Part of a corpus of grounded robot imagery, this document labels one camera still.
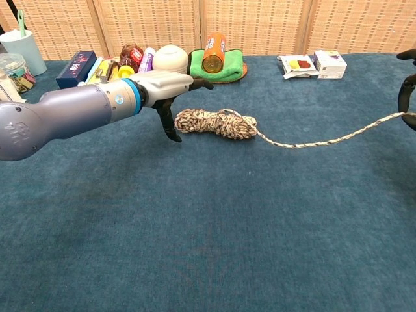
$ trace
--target red label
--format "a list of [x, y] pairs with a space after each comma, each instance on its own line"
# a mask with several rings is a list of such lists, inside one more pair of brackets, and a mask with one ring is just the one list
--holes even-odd
[[131, 50], [130, 57], [133, 60], [135, 60], [136, 63], [140, 64], [140, 62], [142, 61], [143, 54], [140, 53], [138, 49], [134, 48], [133, 50]]

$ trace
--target box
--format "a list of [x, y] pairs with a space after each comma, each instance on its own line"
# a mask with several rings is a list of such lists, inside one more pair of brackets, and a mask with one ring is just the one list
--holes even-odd
[[319, 74], [309, 55], [280, 55], [278, 60], [281, 61], [285, 71], [284, 79], [311, 77]]
[[72, 88], [85, 81], [97, 60], [94, 51], [78, 51], [56, 78], [59, 88]]
[[346, 70], [346, 62], [338, 51], [317, 50], [313, 54], [313, 64], [319, 71], [319, 79], [340, 79]]

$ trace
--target blue ring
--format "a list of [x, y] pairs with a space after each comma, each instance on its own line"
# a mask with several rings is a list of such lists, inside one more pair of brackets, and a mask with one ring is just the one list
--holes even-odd
[[135, 84], [130, 79], [122, 78], [122, 80], [127, 82], [127, 84], [133, 89], [133, 92], [136, 97], [136, 109], [133, 115], [137, 115], [142, 110], [142, 98], [140, 97], [140, 93], [137, 90], [137, 87], [135, 86]]

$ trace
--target coiled rope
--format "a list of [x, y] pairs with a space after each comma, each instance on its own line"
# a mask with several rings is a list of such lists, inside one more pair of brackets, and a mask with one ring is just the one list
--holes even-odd
[[416, 113], [396, 112], [384, 118], [380, 118], [375, 122], [362, 127], [353, 133], [350, 133], [349, 135], [324, 142], [312, 142], [303, 144], [283, 144], [275, 142], [267, 138], [257, 129], [257, 121], [255, 118], [250, 116], [241, 116], [238, 112], [231, 109], [221, 109], [218, 112], [208, 112], [203, 109], [185, 109], [176, 116], [175, 126], [179, 131], [183, 133], [212, 132], [234, 140], [244, 140], [252, 138], [255, 135], [259, 135], [259, 137], [272, 145], [279, 146], [281, 148], [295, 149], [328, 146], [340, 143], [342, 141], [349, 140], [354, 136], [359, 135], [371, 128], [377, 127], [378, 125], [388, 120], [404, 115], [416, 116]]

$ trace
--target blue box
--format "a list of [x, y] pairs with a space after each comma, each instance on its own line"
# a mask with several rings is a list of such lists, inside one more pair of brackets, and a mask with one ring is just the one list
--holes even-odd
[[97, 60], [94, 51], [78, 51], [56, 78], [60, 89], [78, 86], [86, 81], [88, 73]]

